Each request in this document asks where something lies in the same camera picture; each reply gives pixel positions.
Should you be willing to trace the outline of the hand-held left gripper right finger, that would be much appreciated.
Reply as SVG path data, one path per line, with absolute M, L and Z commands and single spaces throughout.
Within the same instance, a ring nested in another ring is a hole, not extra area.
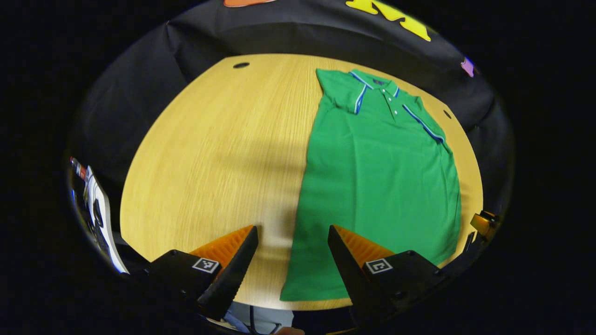
M 413 250 L 394 253 L 338 225 L 327 243 L 358 327 L 410 310 L 448 282 L 448 275 Z

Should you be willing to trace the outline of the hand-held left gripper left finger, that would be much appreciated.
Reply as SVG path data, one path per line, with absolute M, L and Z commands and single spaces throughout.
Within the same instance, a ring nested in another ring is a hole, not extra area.
M 173 249 L 148 265 L 148 285 L 177 307 L 222 319 L 236 297 L 259 246 L 255 225 L 191 252 Z

